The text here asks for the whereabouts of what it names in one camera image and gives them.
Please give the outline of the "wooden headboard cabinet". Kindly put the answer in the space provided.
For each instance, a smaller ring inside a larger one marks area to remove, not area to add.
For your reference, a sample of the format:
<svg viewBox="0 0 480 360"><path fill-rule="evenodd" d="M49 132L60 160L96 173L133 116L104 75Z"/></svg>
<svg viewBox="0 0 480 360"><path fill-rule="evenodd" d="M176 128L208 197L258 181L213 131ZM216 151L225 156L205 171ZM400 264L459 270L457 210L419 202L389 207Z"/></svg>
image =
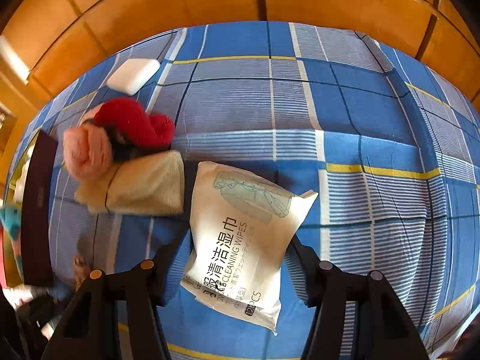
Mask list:
<svg viewBox="0 0 480 360"><path fill-rule="evenodd" d="M243 20L367 33L479 102L479 34L453 0L1 0L1 35L26 69L1 64L1 103L16 116L1 171L35 114L97 63L165 30Z"/></svg>

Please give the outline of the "blue plaid bedsheet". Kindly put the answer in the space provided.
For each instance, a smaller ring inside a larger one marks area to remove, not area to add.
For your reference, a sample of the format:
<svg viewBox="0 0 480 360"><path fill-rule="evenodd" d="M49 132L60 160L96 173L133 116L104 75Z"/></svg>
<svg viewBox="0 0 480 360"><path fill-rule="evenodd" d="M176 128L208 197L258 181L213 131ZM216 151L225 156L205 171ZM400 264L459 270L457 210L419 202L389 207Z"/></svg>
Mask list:
<svg viewBox="0 0 480 360"><path fill-rule="evenodd" d="M438 73L351 30L284 22L173 29L114 53L27 125L61 138L116 96L128 59L160 70L135 94L176 125L192 185L214 161L318 198L298 238L340 269L385 274L428 355L479 314L479 114Z"/></svg>

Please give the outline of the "cream cloth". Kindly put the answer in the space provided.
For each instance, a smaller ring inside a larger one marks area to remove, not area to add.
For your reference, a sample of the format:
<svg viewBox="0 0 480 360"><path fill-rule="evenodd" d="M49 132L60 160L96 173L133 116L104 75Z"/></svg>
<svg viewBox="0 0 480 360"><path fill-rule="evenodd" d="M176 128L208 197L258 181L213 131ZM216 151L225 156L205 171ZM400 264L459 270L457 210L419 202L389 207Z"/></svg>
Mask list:
<svg viewBox="0 0 480 360"><path fill-rule="evenodd" d="M74 198L92 214L172 216L184 212L184 193L182 156L169 150L112 165L80 183Z"/></svg>

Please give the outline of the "white cleaning wipes pack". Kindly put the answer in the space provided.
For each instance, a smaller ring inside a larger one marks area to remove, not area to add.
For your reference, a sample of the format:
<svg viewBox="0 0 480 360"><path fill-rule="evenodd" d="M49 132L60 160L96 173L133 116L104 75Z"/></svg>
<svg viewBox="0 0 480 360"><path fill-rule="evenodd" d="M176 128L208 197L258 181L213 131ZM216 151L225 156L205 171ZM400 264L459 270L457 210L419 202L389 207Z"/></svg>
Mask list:
<svg viewBox="0 0 480 360"><path fill-rule="evenodd" d="M214 311L274 332L282 260L317 196L233 166L199 163L190 208L193 250L181 286Z"/></svg>

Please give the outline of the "gold tray box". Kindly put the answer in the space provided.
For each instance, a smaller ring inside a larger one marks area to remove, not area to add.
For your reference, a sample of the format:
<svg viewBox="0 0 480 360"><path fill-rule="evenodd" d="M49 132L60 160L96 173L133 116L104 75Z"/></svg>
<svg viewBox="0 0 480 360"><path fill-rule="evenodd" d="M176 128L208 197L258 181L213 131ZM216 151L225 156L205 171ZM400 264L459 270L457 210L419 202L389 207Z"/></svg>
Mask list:
<svg viewBox="0 0 480 360"><path fill-rule="evenodd" d="M24 279L19 276L11 239L1 222L1 286L50 287L50 182L58 141L42 130L23 141L13 158L3 202L21 210L20 250Z"/></svg>

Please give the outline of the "brown striped scrunchie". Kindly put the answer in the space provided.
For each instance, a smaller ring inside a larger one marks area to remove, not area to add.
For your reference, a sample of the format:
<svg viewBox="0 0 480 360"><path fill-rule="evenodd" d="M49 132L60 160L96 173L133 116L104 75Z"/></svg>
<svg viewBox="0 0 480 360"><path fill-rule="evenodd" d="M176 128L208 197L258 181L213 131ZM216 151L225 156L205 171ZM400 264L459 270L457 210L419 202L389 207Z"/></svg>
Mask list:
<svg viewBox="0 0 480 360"><path fill-rule="evenodd" d="M78 290L83 282L89 277L92 268L80 254L77 254L73 258L73 271L75 290Z"/></svg>

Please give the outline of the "red knit sock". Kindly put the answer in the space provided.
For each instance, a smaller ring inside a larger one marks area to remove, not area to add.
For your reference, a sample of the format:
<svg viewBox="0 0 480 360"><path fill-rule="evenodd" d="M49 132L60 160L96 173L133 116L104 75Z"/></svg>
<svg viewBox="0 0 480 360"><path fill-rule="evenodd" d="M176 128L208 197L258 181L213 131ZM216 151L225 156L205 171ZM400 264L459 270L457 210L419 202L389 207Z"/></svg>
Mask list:
<svg viewBox="0 0 480 360"><path fill-rule="evenodd" d="M170 117L161 113L147 114L131 97L116 97L104 102L93 122L101 128L114 128L128 142L143 149L164 150L171 145L175 133Z"/></svg>

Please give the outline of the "white soap bar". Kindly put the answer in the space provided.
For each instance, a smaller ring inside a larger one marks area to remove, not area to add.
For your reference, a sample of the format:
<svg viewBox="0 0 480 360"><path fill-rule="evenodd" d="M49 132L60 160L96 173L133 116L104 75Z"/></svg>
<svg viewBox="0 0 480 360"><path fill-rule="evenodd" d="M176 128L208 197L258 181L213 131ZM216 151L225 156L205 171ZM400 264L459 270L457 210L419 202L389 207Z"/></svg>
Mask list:
<svg viewBox="0 0 480 360"><path fill-rule="evenodd" d="M106 86L122 94L132 96L160 69L160 62L153 58L129 58L106 81Z"/></svg>

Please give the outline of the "teal plush toy pink skirt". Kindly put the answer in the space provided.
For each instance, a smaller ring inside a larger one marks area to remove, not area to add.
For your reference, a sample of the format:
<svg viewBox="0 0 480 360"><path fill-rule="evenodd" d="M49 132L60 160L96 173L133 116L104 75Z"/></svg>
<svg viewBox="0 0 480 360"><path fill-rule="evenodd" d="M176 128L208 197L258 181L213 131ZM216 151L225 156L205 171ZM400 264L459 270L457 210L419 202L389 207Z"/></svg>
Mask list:
<svg viewBox="0 0 480 360"><path fill-rule="evenodd" d="M1 224L10 237L17 271L19 272L19 277L23 280L24 274L20 250L20 221L21 210L18 205L8 204L1 208Z"/></svg>

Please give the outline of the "pink towel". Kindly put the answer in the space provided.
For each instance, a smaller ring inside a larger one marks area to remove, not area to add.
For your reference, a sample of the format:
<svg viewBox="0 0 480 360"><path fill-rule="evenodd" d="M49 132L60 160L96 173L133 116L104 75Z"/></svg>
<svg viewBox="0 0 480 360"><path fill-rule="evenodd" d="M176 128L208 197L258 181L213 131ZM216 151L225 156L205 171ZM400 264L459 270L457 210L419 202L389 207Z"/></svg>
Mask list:
<svg viewBox="0 0 480 360"><path fill-rule="evenodd" d="M113 162L112 144L103 127L93 121L101 105L87 111L77 126L63 134L64 166L81 182L103 175Z"/></svg>

